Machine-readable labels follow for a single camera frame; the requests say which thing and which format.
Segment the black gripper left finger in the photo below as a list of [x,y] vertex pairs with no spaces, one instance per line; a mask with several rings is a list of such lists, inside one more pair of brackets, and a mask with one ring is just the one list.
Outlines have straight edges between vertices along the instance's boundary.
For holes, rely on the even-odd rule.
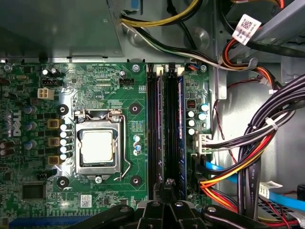
[[165,198],[164,184],[156,183],[153,199],[140,202],[137,209],[117,205],[71,226],[72,229],[161,229]]

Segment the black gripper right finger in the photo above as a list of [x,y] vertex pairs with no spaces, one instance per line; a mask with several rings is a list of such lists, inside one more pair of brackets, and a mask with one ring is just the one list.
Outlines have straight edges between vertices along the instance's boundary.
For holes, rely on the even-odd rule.
[[174,229],[269,229],[270,226],[234,213],[218,205],[208,205],[198,212],[173,194],[169,208]]

